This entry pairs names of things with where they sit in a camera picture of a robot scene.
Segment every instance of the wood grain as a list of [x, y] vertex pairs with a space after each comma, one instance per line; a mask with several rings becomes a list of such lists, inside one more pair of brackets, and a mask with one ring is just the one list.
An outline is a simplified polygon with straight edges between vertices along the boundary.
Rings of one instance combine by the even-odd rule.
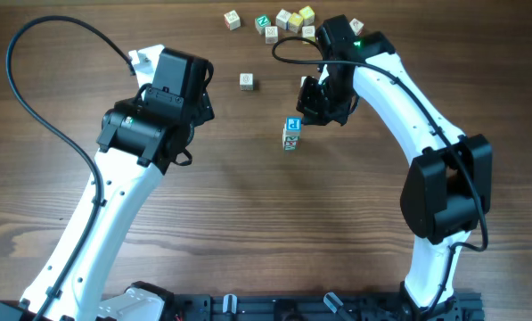
[[[482, 292], [489, 320], [532, 320], [532, 2], [410, 1], [0, 7], [0, 299], [17, 299], [51, 254], [88, 177], [84, 162], [13, 99], [8, 41], [37, 16], [82, 19], [124, 52], [154, 44], [206, 57], [217, 118], [197, 129], [194, 164], [171, 168], [139, 212], [106, 284], [173, 292], [394, 291], [413, 235], [398, 199], [406, 162], [365, 103], [341, 128], [305, 128], [281, 149], [312, 66], [275, 61], [253, 19], [311, 4], [382, 30], [414, 81], [454, 124], [494, 147], [490, 248], [462, 254], [454, 285]], [[228, 31], [235, 9], [242, 28]], [[302, 44], [281, 54], [315, 58]], [[28, 32], [13, 60], [21, 92], [93, 154], [102, 115], [136, 83], [108, 46], [66, 23]], [[241, 92], [241, 72], [258, 90]], [[473, 242], [479, 242], [477, 233]]]

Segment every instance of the wooden table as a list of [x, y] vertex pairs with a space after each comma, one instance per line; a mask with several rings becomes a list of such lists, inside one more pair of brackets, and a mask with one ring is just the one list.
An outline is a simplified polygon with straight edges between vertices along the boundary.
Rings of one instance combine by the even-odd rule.
[[[297, 151], [281, 147], [300, 77], [317, 74], [275, 61], [253, 19], [306, 4], [316, 25], [346, 13], [383, 31], [438, 109], [491, 142], [491, 243], [463, 252], [454, 286], [482, 292], [490, 320], [532, 320], [532, 2], [514, 1], [0, 7], [0, 299], [18, 299], [45, 264], [89, 173], [19, 106], [5, 78], [10, 38], [47, 14], [82, 19], [124, 52], [164, 44], [216, 69], [216, 119], [197, 129], [194, 164], [172, 167], [137, 215], [106, 296], [137, 280], [215, 295], [396, 291], [413, 247], [398, 207], [408, 167], [378, 115], [363, 103], [345, 127], [305, 128]], [[232, 9], [243, 20], [235, 31], [223, 22]], [[300, 43], [280, 54], [316, 57]], [[108, 46], [67, 23], [28, 32], [13, 67], [27, 100], [92, 155], [102, 115], [136, 91]], [[254, 74], [258, 90], [240, 91], [241, 72]]]

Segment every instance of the cube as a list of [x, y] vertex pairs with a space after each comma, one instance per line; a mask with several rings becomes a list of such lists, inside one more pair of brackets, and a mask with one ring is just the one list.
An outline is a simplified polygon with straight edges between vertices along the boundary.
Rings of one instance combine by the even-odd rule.
[[234, 30], [241, 26], [240, 16], [238, 15], [238, 13], [236, 13], [235, 10], [232, 10], [229, 13], [226, 13], [224, 15], [224, 21], [226, 23], [226, 26], [230, 30]]
[[266, 27], [269, 27], [271, 25], [272, 22], [267, 18], [265, 14], [262, 14], [256, 18], [256, 30], [260, 35], [263, 35]]
[[288, 21], [290, 18], [291, 13], [282, 9], [279, 13], [277, 13], [277, 17], [275, 17], [275, 25], [281, 29], [287, 30], [289, 27]]
[[277, 42], [277, 27], [266, 27], [266, 44], [275, 44]]
[[299, 10], [299, 14], [301, 15], [301, 17], [303, 17], [304, 26], [311, 25], [313, 24], [313, 22], [315, 22], [315, 12], [313, 12], [313, 9], [311, 9], [310, 6]]
[[299, 33], [299, 30], [303, 26], [303, 17], [300, 15], [293, 13], [290, 17], [290, 20], [288, 21], [289, 29], [290, 31], [293, 31], [295, 33]]
[[240, 74], [240, 89], [241, 90], [254, 90], [254, 75], [253, 74]]
[[361, 34], [361, 31], [363, 31], [364, 23], [361, 21], [358, 21], [357, 19], [353, 19], [350, 23], [351, 28], [353, 29], [353, 32], [355, 33], [355, 36], [358, 36]]
[[311, 41], [315, 41], [315, 26], [306, 26], [301, 29], [301, 36]]
[[301, 135], [301, 119], [297, 117], [288, 117], [283, 127], [283, 149], [286, 151], [295, 150], [298, 146], [299, 136]]

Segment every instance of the small block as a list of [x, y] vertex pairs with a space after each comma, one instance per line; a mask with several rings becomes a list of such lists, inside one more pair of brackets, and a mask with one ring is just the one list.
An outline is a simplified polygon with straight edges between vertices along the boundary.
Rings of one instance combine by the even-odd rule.
[[299, 30], [303, 26], [303, 17], [301, 17], [297, 13], [293, 13], [290, 17], [290, 20], [288, 21], [288, 24], [288, 28], [290, 29], [290, 31], [299, 33]]
[[269, 18], [267, 18], [265, 14], [262, 14], [256, 18], [256, 30], [260, 35], [263, 35], [266, 27], [269, 27], [271, 25], [272, 22], [269, 20]]
[[301, 118], [288, 117], [285, 120], [285, 129], [287, 131], [300, 131], [301, 130]]
[[361, 21], [358, 21], [355, 18], [349, 23], [349, 25], [353, 29], [353, 32], [355, 33], [355, 36], [360, 35], [361, 31], [363, 31], [364, 23], [362, 23]]
[[275, 25], [281, 29], [287, 30], [290, 18], [291, 13], [282, 9], [275, 17]]
[[240, 74], [240, 89], [241, 90], [254, 90], [254, 75], [253, 74]]
[[230, 30], [234, 30], [241, 26], [240, 16], [235, 10], [224, 14], [224, 22]]
[[266, 27], [266, 44], [275, 44], [277, 42], [277, 27]]
[[308, 26], [315, 22], [315, 12], [311, 9], [310, 6], [307, 6], [299, 10], [299, 14], [303, 17], [303, 25]]
[[301, 29], [301, 36], [311, 41], [315, 41], [315, 26], [306, 26]]

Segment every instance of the green cube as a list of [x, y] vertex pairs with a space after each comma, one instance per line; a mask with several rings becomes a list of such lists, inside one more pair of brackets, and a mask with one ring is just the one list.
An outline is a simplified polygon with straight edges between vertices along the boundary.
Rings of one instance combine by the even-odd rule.
[[271, 25], [272, 22], [269, 20], [269, 18], [267, 18], [265, 14], [262, 14], [256, 18], [256, 30], [259, 32], [260, 35], [263, 35], [266, 27], [269, 27]]

